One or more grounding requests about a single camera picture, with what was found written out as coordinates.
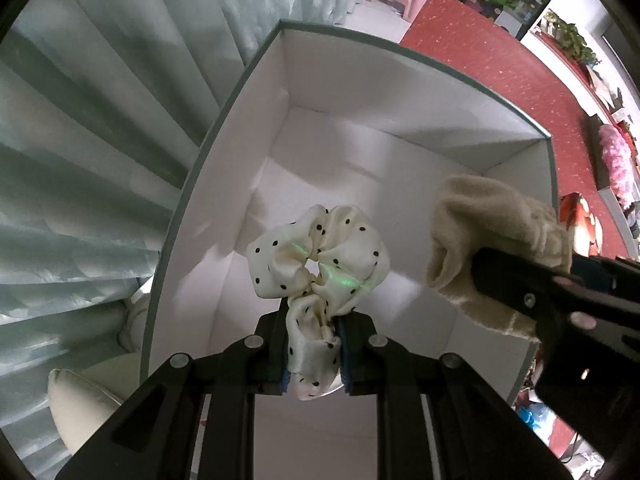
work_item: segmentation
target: curtain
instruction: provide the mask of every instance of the curtain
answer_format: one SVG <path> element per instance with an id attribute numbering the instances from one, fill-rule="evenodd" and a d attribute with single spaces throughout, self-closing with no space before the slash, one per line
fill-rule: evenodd
<path id="1" fill-rule="evenodd" d="M 180 189 L 279 19 L 359 0 L 31 0 L 0 43 L 0 428 L 38 479 L 68 460 L 52 368 L 122 350 Z"/>

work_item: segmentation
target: screw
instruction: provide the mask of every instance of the screw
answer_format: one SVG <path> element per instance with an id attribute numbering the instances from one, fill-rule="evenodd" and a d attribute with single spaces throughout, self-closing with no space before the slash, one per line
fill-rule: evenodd
<path id="1" fill-rule="evenodd" d="M 169 364 L 174 368 L 184 368 L 189 364 L 189 356 L 187 354 L 174 354 L 169 359 Z"/>
<path id="2" fill-rule="evenodd" d="M 591 317 L 589 314 L 585 314 L 584 312 L 572 312 L 569 315 L 569 319 L 574 326 L 583 330 L 593 330 L 598 324 L 594 317 Z"/>
<path id="3" fill-rule="evenodd" d="M 571 285 L 575 285 L 574 282 L 572 282 L 572 280 L 570 280 L 569 278 L 565 278 L 564 276 L 554 276 L 554 281 L 558 284 L 558 285 L 562 285 L 562 286 L 571 286 Z"/>
<path id="4" fill-rule="evenodd" d="M 250 335 L 244 338 L 244 344 L 247 348 L 260 348 L 264 343 L 264 339 L 262 339 L 259 335 Z"/>
<path id="5" fill-rule="evenodd" d="M 389 339 L 387 339 L 382 334 L 374 334 L 372 336 L 369 336 L 369 344 L 377 348 L 382 348 L 383 346 L 386 346 L 388 342 L 389 342 Z"/>
<path id="6" fill-rule="evenodd" d="M 535 295 L 531 294 L 530 292 L 528 292 L 527 294 L 524 295 L 524 305 L 527 308 L 533 308 L 533 306 L 535 306 L 535 304 L 536 304 Z"/>
<path id="7" fill-rule="evenodd" d="M 462 364 L 462 359 L 458 354 L 444 354 L 440 360 L 447 368 L 458 368 Z"/>

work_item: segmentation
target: white satin scrunchie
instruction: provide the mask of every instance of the white satin scrunchie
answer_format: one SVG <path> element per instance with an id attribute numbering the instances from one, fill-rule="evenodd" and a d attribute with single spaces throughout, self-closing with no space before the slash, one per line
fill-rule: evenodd
<path id="1" fill-rule="evenodd" d="M 297 221 L 265 232 L 247 249 L 260 298 L 289 297 L 291 383 L 301 400 L 337 389 L 341 341 L 332 319 L 353 310 L 389 272 L 378 232 L 360 209 L 315 205 Z M 306 261 L 318 262 L 318 276 Z"/>

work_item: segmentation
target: red rug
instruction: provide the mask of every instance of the red rug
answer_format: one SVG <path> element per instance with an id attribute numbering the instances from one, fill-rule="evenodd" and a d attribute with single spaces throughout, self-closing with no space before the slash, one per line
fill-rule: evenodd
<path id="1" fill-rule="evenodd" d="M 602 254 L 628 256 L 596 189 L 587 115 L 551 70 L 511 34 L 457 0 L 428 0 L 400 44 L 473 77 L 546 128 L 553 137 L 560 195 L 582 193 L 602 224 Z"/>

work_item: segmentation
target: pillow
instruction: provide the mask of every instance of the pillow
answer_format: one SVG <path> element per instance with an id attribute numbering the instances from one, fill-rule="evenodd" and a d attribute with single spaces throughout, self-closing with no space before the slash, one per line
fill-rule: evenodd
<path id="1" fill-rule="evenodd" d="M 107 389 L 71 370 L 52 370 L 48 390 L 53 421 L 71 454 L 122 404 Z"/>
<path id="2" fill-rule="evenodd" d="M 140 386 L 140 352 L 122 354 L 82 370 L 82 377 L 126 400 Z"/>

